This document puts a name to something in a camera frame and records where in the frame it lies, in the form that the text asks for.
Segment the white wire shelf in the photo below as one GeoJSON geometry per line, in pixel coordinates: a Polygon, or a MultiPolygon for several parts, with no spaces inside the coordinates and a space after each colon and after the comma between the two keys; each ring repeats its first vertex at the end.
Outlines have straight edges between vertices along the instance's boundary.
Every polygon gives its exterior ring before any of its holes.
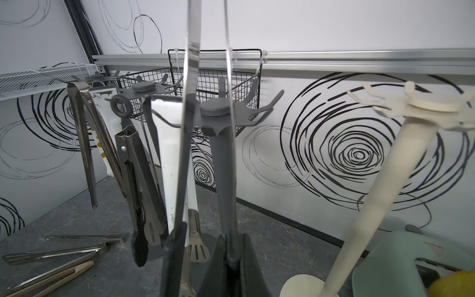
{"type": "Polygon", "coordinates": [[[64,81],[73,80],[71,75],[84,78],[97,71],[94,64],[74,64],[69,66],[47,67],[36,70],[0,74],[0,101],[49,92],[66,87],[64,81]]]}

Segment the metal rail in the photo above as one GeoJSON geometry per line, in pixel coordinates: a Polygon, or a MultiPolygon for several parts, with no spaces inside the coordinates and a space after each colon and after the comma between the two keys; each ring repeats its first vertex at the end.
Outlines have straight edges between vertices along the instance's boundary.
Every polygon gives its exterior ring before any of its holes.
{"type": "MultiPolygon", "coordinates": [[[[178,53],[183,66],[182,53],[178,53]]],[[[200,68],[225,69],[225,53],[202,53],[200,68]]],[[[169,67],[167,54],[96,55],[98,66],[128,70],[130,67],[169,67]]],[[[235,69],[255,69],[257,53],[233,53],[235,69]]],[[[415,49],[323,52],[269,52],[263,69],[353,71],[383,73],[475,75],[475,49],[415,49]]]]}

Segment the marble countertop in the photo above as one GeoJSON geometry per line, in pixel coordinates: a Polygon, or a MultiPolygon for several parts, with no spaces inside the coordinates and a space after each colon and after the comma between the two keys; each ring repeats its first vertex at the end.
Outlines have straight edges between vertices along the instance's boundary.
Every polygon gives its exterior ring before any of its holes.
{"type": "MultiPolygon", "coordinates": [[[[216,194],[197,186],[201,232],[217,237],[220,221],[216,194]]],[[[147,261],[137,267],[132,258],[130,237],[132,223],[126,200],[114,178],[97,184],[98,207],[93,210],[89,194],[84,191],[68,200],[20,231],[0,241],[0,254],[46,251],[94,243],[88,240],[47,240],[46,234],[103,234],[123,233],[127,241],[111,246],[107,254],[96,258],[95,264],[79,277],[63,285],[49,296],[158,296],[162,258],[147,261]]],[[[340,250],[294,227],[272,219],[246,206],[237,205],[240,232],[250,235],[272,296],[291,276],[307,273],[325,279],[340,250]]],[[[10,266],[0,261],[0,288],[8,288],[38,274],[78,258],[67,255],[37,260],[25,265],[10,266]]],[[[351,297],[351,283],[347,280],[340,290],[341,297],[351,297]]]]}

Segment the wall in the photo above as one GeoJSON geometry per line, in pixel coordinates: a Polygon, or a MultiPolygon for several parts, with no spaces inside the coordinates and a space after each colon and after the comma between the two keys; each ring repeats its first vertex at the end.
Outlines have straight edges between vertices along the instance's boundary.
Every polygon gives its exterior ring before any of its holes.
{"type": "MultiPolygon", "coordinates": [[[[82,0],[104,54],[183,48],[186,0],[82,0]]],[[[203,0],[202,49],[225,48],[222,0],[203,0]]],[[[475,48],[471,0],[229,0],[233,48],[475,48]]]]}
{"type": "MultiPolygon", "coordinates": [[[[0,1],[0,40],[0,73],[87,63],[61,0],[0,1]]],[[[97,149],[93,158],[99,181],[97,149]]],[[[86,188],[66,90],[1,101],[0,239],[86,188]]]]}
{"type": "MultiPolygon", "coordinates": [[[[185,1],[82,2],[104,54],[184,48],[185,1]]],[[[268,51],[475,48],[474,9],[469,0],[229,1],[230,39],[234,48],[268,51]]],[[[201,48],[225,47],[222,11],[222,1],[203,1],[201,48]]],[[[475,84],[468,76],[264,72],[261,106],[285,94],[261,125],[237,137],[238,197],[344,240],[403,121],[345,92],[369,82],[402,95],[406,80],[446,95],[475,84]]],[[[475,255],[474,137],[438,134],[369,249],[385,232],[414,224],[475,255]]],[[[215,186],[212,164],[194,145],[192,152],[195,179],[215,186]]]]}

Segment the slotted spatula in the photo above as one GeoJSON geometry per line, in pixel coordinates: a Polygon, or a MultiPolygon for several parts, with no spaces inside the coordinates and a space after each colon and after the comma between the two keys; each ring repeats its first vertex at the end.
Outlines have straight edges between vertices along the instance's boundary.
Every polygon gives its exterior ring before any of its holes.
{"type": "Polygon", "coordinates": [[[101,253],[107,252],[107,246],[105,245],[105,242],[85,245],[72,249],[59,249],[37,253],[14,253],[3,255],[2,258],[9,265],[23,265],[44,258],[98,251],[100,251],[101,253]]]}
{"type": "Polygon", "coordinates": [[[209,249],[201,239],[200,215],[198,213],[198,202],[196,200],[195,175],[193,164],[190,159],[188,166],[188,182],[186,185],[186,195],[188,198],[188,222],[190,229],[190,261],[194,263],[207,262],[210,258],[209,249]]]}

